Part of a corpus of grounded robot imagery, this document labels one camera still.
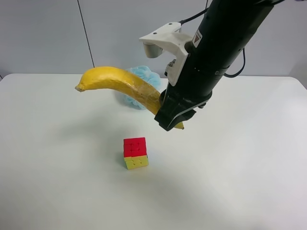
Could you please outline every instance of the yellow cube face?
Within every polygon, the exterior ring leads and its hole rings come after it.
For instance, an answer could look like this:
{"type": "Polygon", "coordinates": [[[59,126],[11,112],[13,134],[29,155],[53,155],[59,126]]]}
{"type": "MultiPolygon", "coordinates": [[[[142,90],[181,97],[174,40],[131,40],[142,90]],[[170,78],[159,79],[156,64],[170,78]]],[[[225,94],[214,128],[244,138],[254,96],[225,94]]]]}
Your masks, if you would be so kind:
{"type": "Polygon", "coordinates": [[[148,158],[147,156],[125,157],[125,162],[126,162],[127,169],[135,169],[135,168],[139,168],[142,166],[147,166],[148,158]]]}

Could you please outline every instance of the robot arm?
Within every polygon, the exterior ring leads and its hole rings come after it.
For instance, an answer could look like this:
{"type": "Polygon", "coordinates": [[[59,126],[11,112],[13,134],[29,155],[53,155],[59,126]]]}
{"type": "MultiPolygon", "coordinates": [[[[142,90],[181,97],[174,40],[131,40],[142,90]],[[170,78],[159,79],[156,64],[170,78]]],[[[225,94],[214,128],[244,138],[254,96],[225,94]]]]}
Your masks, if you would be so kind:
{"type": "Polygon", "coordinates": [[[141,37],[147,57],[164,50],[176,60],[165,70],[169,83],[160,96],[155,120],[166,131],[203,108],[212,90],[282,0],[213,0],[194,37],[182,34],[181,23],[168,23],[141,37]]]}

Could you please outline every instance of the red cube face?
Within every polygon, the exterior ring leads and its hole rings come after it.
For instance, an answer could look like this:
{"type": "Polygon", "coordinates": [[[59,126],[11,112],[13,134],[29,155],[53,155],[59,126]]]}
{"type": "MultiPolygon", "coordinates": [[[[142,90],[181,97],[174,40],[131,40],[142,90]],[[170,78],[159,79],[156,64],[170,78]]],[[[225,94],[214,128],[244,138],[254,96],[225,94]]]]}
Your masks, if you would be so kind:
{"type": "Polygon", "coordinates": [[[145,155],[147,155],[145,138],[124,139],[124,157],[139,157],[145,155]]]}

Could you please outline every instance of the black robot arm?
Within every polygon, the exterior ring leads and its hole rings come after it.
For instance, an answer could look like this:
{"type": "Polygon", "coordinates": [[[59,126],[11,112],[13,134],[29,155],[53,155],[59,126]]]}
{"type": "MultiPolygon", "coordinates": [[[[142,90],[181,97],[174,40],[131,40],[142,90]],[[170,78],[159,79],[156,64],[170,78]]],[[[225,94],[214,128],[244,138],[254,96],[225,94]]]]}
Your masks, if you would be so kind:
{"type": "Polygon", "coordinates": [[[160,96],[155,116],[169,131],[189,120],[212,96],[218,81],[257,31],[274,5],[283,0],[213,0],[194,35],[175,84],[160,96]]]}

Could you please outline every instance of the banana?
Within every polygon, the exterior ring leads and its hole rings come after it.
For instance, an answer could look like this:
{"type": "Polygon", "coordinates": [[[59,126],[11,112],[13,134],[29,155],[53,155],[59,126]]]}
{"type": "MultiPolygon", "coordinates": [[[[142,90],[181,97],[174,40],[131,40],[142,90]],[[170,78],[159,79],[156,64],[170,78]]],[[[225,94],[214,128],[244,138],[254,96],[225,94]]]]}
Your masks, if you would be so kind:
{"type": "MultiPolygon", "coordinates": [[[[85,90],[112,89],[134,98],[154,115],[160,109],[160,93],[137,75],[115,67],[96,67],[86,71],[75,87],[79,92],[85,90]]],[[[184,129],[182,122],[175,128],[184,129]]]]}

